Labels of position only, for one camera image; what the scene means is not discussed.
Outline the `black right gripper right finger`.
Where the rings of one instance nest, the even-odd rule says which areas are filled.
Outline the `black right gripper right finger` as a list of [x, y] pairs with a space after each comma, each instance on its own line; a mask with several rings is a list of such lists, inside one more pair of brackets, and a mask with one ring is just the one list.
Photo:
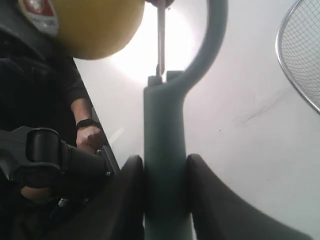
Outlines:
[[186, 160], [187, 189], [198, 240], [310, 240], [311, 236], [256, 209], [198, 154]]

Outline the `operator hand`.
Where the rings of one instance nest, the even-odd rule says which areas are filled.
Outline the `operator hand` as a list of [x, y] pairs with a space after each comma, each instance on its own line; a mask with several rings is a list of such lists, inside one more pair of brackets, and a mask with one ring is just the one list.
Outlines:
[[95, 153], [104, 144], [104, 133], [96, 126], [81, 127], [77, 131], [76, 146], [84, 151]]

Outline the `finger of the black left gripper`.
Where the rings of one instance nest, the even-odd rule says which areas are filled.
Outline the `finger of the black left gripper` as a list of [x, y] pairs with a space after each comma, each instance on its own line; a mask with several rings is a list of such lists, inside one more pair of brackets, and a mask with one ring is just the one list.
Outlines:
[[16, 0], [0, 2], [0, 56], [27, 56], [51, 61], [60, 50], [23, 16]]

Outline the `operator forearm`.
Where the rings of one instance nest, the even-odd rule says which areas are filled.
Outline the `operator forearm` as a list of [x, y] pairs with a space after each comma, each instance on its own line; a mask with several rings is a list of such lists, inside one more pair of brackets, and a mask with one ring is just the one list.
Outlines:
[[78, 124], [80, 121], [91, 119], [93, 117], [93, 106], [88, 98], [82, 97], [74, 100], [71, 103], [70, 108], [73, 112], [76, 124]]

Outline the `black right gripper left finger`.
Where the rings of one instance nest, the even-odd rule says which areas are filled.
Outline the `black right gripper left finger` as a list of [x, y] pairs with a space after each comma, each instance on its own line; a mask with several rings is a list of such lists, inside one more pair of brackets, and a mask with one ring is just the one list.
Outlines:
[[131, 155], [118, 174], [90, 200], [63, 208], [46, 240], [143, 240], [145, 238], [143, 160]]

